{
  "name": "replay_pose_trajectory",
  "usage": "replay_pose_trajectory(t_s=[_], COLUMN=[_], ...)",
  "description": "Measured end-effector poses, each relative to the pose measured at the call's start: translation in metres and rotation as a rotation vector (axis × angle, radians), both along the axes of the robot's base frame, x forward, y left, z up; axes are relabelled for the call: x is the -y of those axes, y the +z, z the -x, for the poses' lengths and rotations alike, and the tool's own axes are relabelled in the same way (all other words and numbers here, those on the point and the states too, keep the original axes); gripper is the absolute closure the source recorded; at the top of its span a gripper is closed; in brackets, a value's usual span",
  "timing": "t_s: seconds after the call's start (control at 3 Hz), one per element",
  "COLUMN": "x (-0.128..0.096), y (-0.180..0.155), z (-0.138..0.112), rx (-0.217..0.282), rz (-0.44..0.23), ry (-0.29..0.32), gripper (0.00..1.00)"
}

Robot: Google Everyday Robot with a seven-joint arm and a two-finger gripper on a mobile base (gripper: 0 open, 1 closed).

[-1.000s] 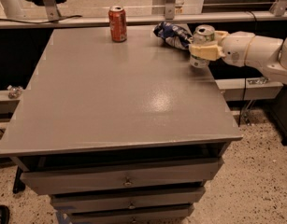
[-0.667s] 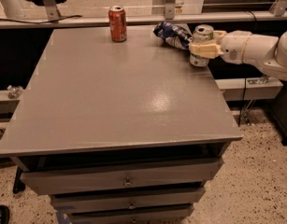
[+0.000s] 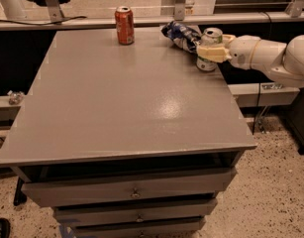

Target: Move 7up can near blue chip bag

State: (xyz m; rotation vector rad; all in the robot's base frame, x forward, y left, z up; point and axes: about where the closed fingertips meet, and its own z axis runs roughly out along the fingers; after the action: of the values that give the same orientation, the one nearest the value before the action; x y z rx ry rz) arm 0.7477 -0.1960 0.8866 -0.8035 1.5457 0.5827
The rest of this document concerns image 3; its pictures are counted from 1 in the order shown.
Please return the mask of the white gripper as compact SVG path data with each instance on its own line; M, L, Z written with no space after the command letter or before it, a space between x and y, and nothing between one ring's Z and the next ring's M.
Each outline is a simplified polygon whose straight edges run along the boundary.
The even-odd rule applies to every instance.
M236 38L235 35L224 34L222 41L223 44L198 46L197 55L213 62L229 60L230 64L236 68L245 70L254 68L253 55L256 46L261 41L260 37L245 35Z

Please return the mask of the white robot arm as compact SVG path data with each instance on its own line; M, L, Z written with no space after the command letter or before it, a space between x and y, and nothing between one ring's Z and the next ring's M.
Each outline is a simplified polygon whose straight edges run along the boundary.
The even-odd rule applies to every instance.
M258 70L283 86L304 87L304 35L288 44L249 35L224 35L221 44L199 45L197 55L212 62L227 60L244 70Z

